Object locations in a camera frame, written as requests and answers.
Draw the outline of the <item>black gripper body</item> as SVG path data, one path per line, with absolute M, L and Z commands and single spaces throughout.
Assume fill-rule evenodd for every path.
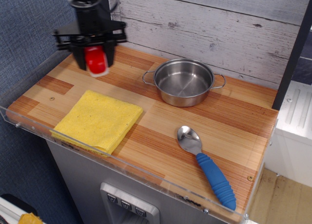
M 76 20 L 52 33 L 58 50 L 83 50 L 85 47 L 126 42 L 126 23 L 105 19 L 97 7 L 75 8 Z

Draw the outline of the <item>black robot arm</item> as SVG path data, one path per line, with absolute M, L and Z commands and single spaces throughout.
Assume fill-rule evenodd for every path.
M 126 23 L 111 20 L 118 0 L 68 0 L 76 20 L 53 31 L 58 50 L 72 52 L 78 66 L 93 77 L 108 74 L 115 46 L 126 42 Z

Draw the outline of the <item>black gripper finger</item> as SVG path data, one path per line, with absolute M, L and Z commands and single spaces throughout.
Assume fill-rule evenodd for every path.
M 83 47 L 72 47 L 71 51 L 73 53 L 73 56 L 79 66 L 82 70 L 87 70 L 86 68 L 86 61 L 85 61 L 85 55 L 84 55 L 84 48 Z
M 115 44 L 114 43 L 105 43 L 103 46 L 104 53 L 107 58 L 108 66 L 112 66 L 114 63 L 114 55 L 115 55 Z

